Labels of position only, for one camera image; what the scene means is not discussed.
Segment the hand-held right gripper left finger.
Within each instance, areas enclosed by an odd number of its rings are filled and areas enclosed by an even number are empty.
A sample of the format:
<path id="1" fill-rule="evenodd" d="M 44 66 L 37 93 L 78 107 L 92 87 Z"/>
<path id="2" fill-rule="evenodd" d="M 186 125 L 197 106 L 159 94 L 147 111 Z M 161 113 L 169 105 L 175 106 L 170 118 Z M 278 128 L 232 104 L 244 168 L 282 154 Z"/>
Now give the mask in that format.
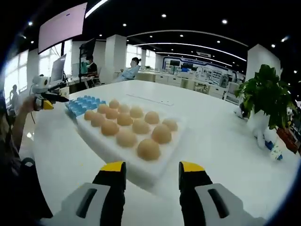
<path id="1" fill-rule="evenodd" d="M 62 202 L 54 226 L 119 226 L 125 205 L 126 163 L 104 165 L 92 183 L 84 183 Z"/>

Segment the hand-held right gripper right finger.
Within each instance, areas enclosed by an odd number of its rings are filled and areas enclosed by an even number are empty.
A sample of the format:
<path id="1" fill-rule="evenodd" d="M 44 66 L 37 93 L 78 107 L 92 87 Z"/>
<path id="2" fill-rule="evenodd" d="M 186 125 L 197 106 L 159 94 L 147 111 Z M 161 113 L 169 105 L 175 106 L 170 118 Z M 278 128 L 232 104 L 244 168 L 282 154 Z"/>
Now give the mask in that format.
<path id="1" fill-rule="evenodd" d="M 179 162 L 179 191 L 186 226 L 263 226 L 266 222 L 246 212 L 241 199 L 213 183 L 198 164 Z"/>

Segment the person's left hand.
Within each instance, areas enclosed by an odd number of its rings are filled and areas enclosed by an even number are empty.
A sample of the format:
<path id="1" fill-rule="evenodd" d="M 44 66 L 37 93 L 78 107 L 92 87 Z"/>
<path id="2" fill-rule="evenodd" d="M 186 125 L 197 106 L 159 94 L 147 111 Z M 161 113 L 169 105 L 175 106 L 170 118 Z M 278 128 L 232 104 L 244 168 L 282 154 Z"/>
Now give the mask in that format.
<path id="1" fill-rule="evenodd" d="M 35 97 L 28 96 L 23 102 L 22 109 L 25 112 L 30 113 L 34 110 L 34 105 L 35 105 Z"/>

